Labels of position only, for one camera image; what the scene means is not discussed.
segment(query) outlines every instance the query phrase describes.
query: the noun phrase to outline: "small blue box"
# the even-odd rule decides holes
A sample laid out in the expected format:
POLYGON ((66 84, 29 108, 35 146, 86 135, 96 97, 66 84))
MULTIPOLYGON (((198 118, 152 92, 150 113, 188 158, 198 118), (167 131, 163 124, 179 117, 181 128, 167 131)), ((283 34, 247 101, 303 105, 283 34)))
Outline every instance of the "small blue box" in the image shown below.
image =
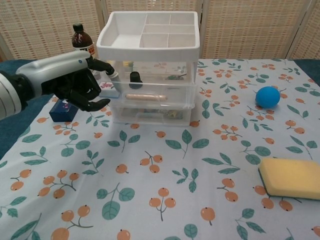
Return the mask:
POLYGON ((58 100, 49 114, 54 122, 72 122, 78 108, 66 100, 58 100))

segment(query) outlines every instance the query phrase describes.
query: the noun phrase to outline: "floral tablecloth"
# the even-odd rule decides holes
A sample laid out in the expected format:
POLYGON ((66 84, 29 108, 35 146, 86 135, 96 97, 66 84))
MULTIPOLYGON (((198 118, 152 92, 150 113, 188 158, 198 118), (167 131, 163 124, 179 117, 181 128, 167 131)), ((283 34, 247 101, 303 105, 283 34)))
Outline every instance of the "floral tablecloth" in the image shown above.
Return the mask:
POLYGON ((54 123, 51 99, 0 161, 2 240, 317 240, 320 202, 268 196, 263 157, 319 161, 320 88, 284 59, 198 62, 190 126, 54 123), (274 109, 255 93, 274 86, 274 109))

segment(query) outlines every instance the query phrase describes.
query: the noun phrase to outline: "robotic hand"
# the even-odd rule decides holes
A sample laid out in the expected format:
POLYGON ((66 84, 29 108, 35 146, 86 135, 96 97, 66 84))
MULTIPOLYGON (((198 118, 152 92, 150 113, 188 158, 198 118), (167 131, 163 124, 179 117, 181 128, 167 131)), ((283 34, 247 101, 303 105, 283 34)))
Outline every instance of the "robotic hand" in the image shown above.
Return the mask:
POLYGON ((101 89, 89 70, 105 71, 110 79, 118 73, 87 51, 73 51, 27 63, 8 75, 0 71, 0 120, 23 111, 27 101, 55 94, 82 111, 98 111, 110 99, 93 102, 101 89))

